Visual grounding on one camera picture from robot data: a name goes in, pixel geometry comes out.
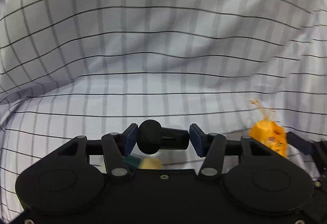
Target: grid pattern fabric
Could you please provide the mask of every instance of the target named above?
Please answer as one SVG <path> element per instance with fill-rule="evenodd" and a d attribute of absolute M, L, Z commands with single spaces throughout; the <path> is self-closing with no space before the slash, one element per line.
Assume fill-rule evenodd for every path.
<path fill-rule="evenodd" d="M 258 98 L 286 130 L 327 136 L 326 2 L 0 0 L 0 218 L 22 211 L 17 176 L 77 135 L 151 118 L 237 139 L 261 119 Z M 203 161 L 191 145 L 156 155 L 167 168 Z"/>

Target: orange plush toy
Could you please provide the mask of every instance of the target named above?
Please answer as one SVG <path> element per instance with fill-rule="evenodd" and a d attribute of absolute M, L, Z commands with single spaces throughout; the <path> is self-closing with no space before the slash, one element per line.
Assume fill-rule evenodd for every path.
<path fill-rule="evenodd" d="M 263 120 L 254 124 L 250 130 L 250 136 L 283 157 L 286 157 L 287 141 L 284 128 L 277 125 L 274 121 L 269 120 L 269 115 L 262 108 L 257 99 L 253 101 L 250 100 L 250 102 L 251 104 L 256 105 L 264 116 Z"/>

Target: white checkered cloth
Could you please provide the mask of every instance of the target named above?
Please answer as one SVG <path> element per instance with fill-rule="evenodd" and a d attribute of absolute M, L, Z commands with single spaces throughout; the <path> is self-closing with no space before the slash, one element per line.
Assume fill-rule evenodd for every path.
<path fill-rule="evenodd" d="M 0 0 L 0 218 L 22 211 L 19 173 L 77 135 L 150 118 L 239 138 L 262 118 L 258 98 L 287 131 L 326 136 L 326 2 Z M 157 156 L 203 160 L 191 145 Z M 319 176 L 291 146 L 289 158 Z"/>

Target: orange bag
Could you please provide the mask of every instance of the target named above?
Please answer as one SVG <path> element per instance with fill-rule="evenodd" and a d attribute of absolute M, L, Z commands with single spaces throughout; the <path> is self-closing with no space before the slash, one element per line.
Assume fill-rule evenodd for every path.
<path fill-rule="evenodd" d="M 254 101 L 250 100 L 250 102 L 261 110 L 264 119 L 254 124 L 249 135 L 283 157 L 286 157 L 287 140 L 284 128 L 269 120 L 269 115 L 257 99 Z"/>

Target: metal bolt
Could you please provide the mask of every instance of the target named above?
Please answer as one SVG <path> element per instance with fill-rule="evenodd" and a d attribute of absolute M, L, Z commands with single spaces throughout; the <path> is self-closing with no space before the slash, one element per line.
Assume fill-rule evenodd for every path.
<path fill-rule="evenodd" d="M 218 171 L 214 168 L 204 168 L 203 170 L 201 170 L 201 173 L 205 176 L 215 176 Z"/>
<path fill-rule="evenodd" d="M 320 182 L 320 181 L 316 181 L 316 182 L 315 182 L 315 186 L 316 186 L 316 187 L 321 187 L 321 182 Z"/>
<path fill-rule="evenodd" d="M 121 177 L 127 174 L 127 170 L 124 168 L 115 168 L 111 171 L 111 174 L 117 177 Z"/>

